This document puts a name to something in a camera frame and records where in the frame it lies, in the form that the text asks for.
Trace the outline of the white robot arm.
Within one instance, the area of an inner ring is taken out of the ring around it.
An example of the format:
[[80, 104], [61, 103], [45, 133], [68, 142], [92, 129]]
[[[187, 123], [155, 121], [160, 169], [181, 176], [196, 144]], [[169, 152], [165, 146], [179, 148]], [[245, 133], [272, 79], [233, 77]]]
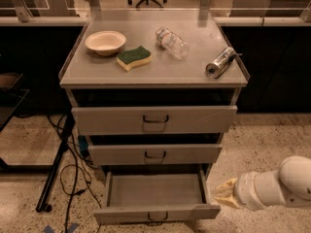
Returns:
[[285, 158], [277, 170], [249, 172], [219, 185], [215, 200], [234, 209], [265, 210], [270, 206], [311, 208], [311, 159]]

